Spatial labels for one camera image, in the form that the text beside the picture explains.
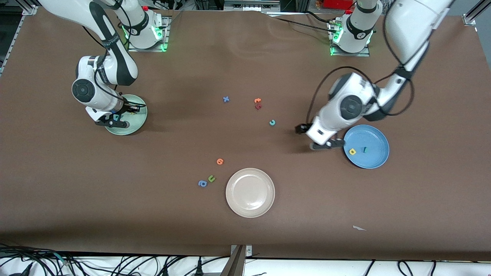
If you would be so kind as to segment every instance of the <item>table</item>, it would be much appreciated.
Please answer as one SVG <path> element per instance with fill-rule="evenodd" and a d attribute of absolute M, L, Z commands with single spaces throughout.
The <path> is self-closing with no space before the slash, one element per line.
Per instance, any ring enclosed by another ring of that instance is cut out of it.
<path fill-rule="evenodd" d="M 149 116 L 117 137 L 70 92 L 80 57 L 104 50 L 41 8 L 26 18 L 0 78 L 0 240 L 76 251 L 227 255 L 230 244 L 252 244 L 262 257 L 489 260 L 491 74 L 461 18 L 446 18 L 432 37 L 412 107 L 369 123 L 389 140 L 384 166 L 357 168 L 341 150 L 312 152 L 294 134 L 333 68 L 355 66 L 373 80 L 395 68 L 380 32 L 370 51 L 330 56 L 325 34 L 258 12 L 184 12 L 166 53 L 132 53 L 138 79 L 118 90 L 142 97 Z M 314 110 L 343 73 L 326 82 Z M 275 184 L 274 205 L 256 219 L 225 200 L 228 178 L 245 167 Z M 209 175 L 216 181 L 199 187 Z"/>

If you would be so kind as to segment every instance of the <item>green led light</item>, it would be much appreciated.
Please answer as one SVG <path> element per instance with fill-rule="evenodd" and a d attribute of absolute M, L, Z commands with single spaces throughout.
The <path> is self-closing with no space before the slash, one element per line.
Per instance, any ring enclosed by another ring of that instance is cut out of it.
<path fill-rule="evenodd" d="M 124 32 L 124 36 L 126 37 L 126 39 L 128 39 L 129 38 L 128 33 L 126 32 L 126 30 L 124 28 L 123 28 L 123 32 Z"/>
<path fill-rule="evenodd" d="M 340 28 L 338 35 L 334 36 L 333 41 L 335 43 L 339 43 L 339 41 L 341 40 L 341 35 L 343 35 L 343 33 L 344 33 L 343 28 Z"/>
<path fill-rule="evenodd" d="M 160 45 L 160 50 L 162 50 L 162 52 L 167 52 L 167 46 L 168 46 L 168 43 L 162 43 Z"/>
<path fill-rule="evenodd" d="M 162 32 L 159 30 L 159 28 L 156 28 L 152 26 L 152 31 L 154 32 L 154 36 L 156 39 L 161 39 L 162 38 Z"/>
<path fill-rule="evenodd" d="M 368 45 L 368 43 L 370 43 L 370 38 L 372 38 L 372 34 L 373 34 L 373 31 L 371 31 L 371 33 L 368 35 L 367 45 Z"/>

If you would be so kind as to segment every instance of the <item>metal frame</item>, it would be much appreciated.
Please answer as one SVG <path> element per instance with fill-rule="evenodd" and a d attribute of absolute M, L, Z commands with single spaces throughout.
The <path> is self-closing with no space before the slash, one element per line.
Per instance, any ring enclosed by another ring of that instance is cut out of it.
<path fill-rule="evenodd" d="M 280 12 L 279 0 L 225 0 L 223 10 L 248 11 L 255 10 L 262 13 Z"/>
<path fill-rule="evenodd" d="M 17 35 L 19 35 L 19 32 L 21 31 L 22 23 L 24 23 L 24 19 L 26 16 L 22 16 L 21 21 L 19 22 L 19 26 L 17 27 L 17 30 L 15 30 L 14 38 L 12 39 L 12 42 L 10 43 L 10 47 L 8 48 L 8 52 L 5 55 L 5 60 L 3 61 L 1 68 L 0 68 L 0 77 L 3 73 L 3 69 L 5 68 L 5 65 L 7 64 L 7 60 L 10 57 L 10 52 L 12 52 L 12 48 L 14 48 L 14 43 L 17 40 Z"/>
<path fill-rule="evenodd" d="M 246 245 L 236 246 L 234 253 L 228 259 L 227 264 L 220 273 L 220 276 L 242 276 L 244 274 L 246 254 Z"/>
<path fill-rule="evenodd" d="M 480 0 L 470 11 L 462 15 L 464 25 L 476 25 L 475 19 L 491 6 L 491 0 Z"/>
<path fill-rule="evenodd" d="M 37 7 L 41 5 L 37 0 L 15 0 L 22 8 L 22 15 L 34 15 L 37 12 Z"/>

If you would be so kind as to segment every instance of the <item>white plate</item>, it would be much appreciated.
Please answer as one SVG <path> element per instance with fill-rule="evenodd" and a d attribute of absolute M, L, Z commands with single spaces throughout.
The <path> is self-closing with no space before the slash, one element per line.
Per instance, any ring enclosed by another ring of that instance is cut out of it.
<path fill-rule="evenodd" d="M 244 218 L 264 215 L 273 205 L 274 184 L 260 169 L 244 168 L 234 173 L 225 190 L 228 206 Z"/>

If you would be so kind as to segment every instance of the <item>metal mounting plate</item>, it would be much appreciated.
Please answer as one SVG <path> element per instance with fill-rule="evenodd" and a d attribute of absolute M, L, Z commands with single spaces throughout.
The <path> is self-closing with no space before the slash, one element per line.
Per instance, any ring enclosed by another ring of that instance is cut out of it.
<path fill-rule="evenodd" d="M 462 21 L 464 22 L 464 25 L 466 26 L 474 26 L 476 25 L 476 21 L 475 20 L 472 20 L 471 22 L 467 21 L 467 19 L 465 18 L 467 14 L 463 14 L 462 15 Z"/>

